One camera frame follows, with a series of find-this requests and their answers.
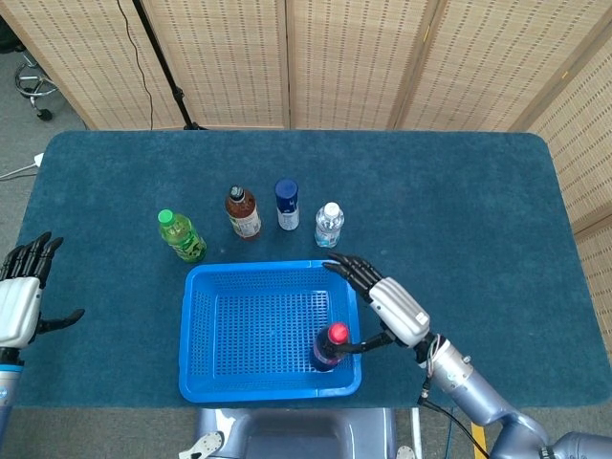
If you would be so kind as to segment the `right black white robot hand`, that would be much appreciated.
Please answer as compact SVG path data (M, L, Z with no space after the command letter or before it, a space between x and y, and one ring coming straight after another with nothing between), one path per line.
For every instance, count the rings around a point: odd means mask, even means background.
M332 253L322 266L349 283L376 313L382 327L379 334L363 342L341 344L339 351L363 354L396 343L414 349L418 362L425 360L426 348L436 341L430 332L430 317L399 282L356 255Z

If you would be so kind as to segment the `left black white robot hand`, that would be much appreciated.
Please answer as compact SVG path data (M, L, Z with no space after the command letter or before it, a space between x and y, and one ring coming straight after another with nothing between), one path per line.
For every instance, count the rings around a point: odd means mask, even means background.
M41 299L55 252L63 239L47 231L13 248L1 261L1 350L18 352L37 336L76 324L85 314L76 309L63 318L41 317Z

